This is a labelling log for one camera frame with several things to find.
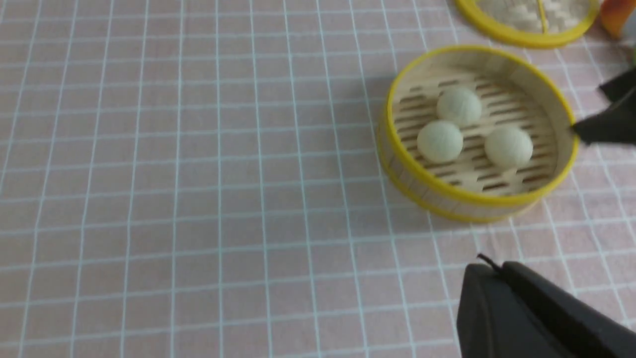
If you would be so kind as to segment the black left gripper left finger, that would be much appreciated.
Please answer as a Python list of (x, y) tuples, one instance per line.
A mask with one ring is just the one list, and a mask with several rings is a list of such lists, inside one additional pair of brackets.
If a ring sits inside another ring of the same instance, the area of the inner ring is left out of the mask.
[(636, 335), (519, 262), (464, 270), (456, 329), (464, 358), (633, 358)]

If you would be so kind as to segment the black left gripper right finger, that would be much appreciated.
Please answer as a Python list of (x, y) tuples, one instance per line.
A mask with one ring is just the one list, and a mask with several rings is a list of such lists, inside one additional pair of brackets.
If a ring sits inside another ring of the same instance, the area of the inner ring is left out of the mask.
[(609, 102), (606, 109), (571, 125), (571, 132), (585, 145), (636, 144), (636, 69), (600, 84), (598, 90)]

